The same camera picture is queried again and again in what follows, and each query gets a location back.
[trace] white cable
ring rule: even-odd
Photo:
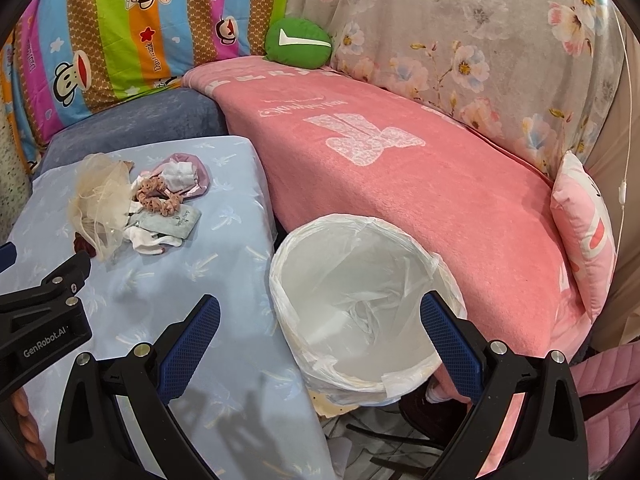
[[[633,85],[631,83],[631,67],[629,66],[629,57],[626,52],[626,41],[625,35],[622,33],[622,26],[620,25],[620,19],[618,17],[618,13],[614,11],[616,15],[616,21],[618,22],[618,30],[620,32],[620,39],[622,40],[622,47],[625,49],[625,63],[626,63],[626,74],[629,79],[629,142],[628,147],[626,149],[626,164],[625,164],[625,176],[620,183],[620,188],[618,189],[618,201],[620,202],[620,208],[622,211],[622,216],[620,217],[620,232],[618,233],[618,246],[616,247],[616,253],[620,254],[620,240],[622,240],[622,227],[625,223],[625,202],[626,202],[626,174],[629,171],[629,158],[631,157],[631,126],[634,120],[634,90]]]

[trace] gray cushion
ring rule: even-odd
[[[228,135],[220,107],[190,88],[165,90],[119,104],[56,134],[36,176],[82,160],[165,140]]]

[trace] pink cushion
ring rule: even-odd
[[[616,266],[615,241],[600,191],[571,152],[562,159],[551,195],[551,212],[593,321],[609,293]]]

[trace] green cushion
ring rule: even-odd
[[[264,49],[269,61],[313,70],[331,57],[331,38],[309,20],[283,18],[271,25]]]

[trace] bed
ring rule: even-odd
[[[210,174],[191,204],[202,218],[183,247],[143,256],[122,246],[107,263],[92,261],[79,293],[93,338],[26,385],[47,455],[54,459],[58,410],[73,359],[125,355],[184,319],[200,297],[215,295],[222,321],[185,394],[170,408],[210,468],[222,478],[335,478],[324,434],[268,295],[273,216],[260,162],[241,137],[176,140],[113,153],[137,173],[175,152],[198,155]],[[10,240],[16,264],[0,276],[0,293],[36,285],[71,256],[66,207],[78,164],[47,171]],[[131,409],[122,411],[143,465],[159,474]]]

